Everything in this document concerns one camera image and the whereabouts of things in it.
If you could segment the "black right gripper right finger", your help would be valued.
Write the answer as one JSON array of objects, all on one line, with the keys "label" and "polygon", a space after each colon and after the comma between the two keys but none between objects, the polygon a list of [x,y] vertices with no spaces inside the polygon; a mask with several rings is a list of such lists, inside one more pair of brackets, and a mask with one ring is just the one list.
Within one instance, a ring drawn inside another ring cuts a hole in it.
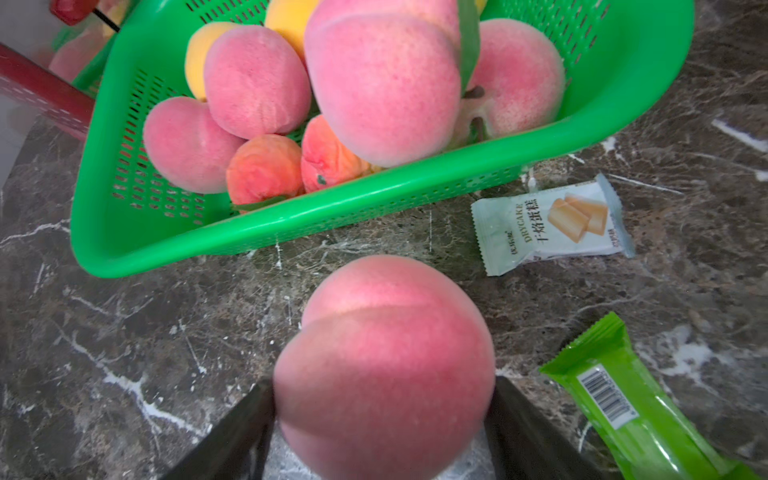
[{"label": "black right gripper right finger", "polygon": [[506,377],[495,379],[484,430],[498,480],[604,477]]}]

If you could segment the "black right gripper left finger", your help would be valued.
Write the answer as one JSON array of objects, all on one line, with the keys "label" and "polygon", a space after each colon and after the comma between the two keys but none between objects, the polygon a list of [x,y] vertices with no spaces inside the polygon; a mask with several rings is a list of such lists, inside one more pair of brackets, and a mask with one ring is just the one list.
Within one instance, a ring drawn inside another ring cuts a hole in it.
[{"label": "black right gripper left finger", "polygon": [[275,421],[273,381],[262,379],[163,480],[261,479]]}]

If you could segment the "pink peach with stem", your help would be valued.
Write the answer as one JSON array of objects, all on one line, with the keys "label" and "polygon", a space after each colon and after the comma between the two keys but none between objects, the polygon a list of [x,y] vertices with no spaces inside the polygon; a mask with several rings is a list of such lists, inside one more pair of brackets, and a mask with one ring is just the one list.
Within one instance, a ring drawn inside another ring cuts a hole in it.
[{"label": "pink peach with stem", "polygon": [[206,103],[188,97],[155,105],[145,120],[143,141],[161,175],[177,187],[200,194],[227,190],[226,169],[245,143],[218,125]]}]

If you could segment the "yellow peach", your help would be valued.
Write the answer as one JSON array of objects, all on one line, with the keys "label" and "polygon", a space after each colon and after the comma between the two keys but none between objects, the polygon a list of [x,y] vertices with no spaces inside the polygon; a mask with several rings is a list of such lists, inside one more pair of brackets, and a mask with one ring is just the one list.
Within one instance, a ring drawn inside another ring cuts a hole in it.
[{"label": "yellow peach", "polygon": [[240,24],[212,22],[203,25],[191,36],[187,44],[184,74],[187,85],[196,99],[206,101],[203,71],[211,46],[221,35],[237,27],[240,27]]},{"label": "yellow peach", "polygon": [[272,0],[264,26],[280,34],[305,62],[304,34],[307,23],[320,0]]}]

